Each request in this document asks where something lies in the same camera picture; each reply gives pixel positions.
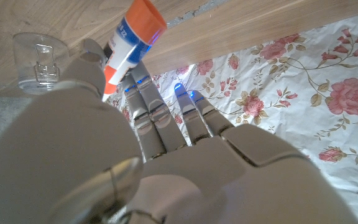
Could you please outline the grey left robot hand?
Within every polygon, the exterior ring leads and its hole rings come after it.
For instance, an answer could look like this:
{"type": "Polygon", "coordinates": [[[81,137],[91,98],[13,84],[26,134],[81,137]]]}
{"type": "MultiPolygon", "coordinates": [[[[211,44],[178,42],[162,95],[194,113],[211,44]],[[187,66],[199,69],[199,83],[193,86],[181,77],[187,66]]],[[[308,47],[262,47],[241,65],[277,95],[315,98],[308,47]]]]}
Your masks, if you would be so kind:
{"type": "Polygon", "coordinates": [[[104,103],[92,39],[0,136],[0,223],[357,223],[318,168],[178,86],[191,139],[104,103]]]}

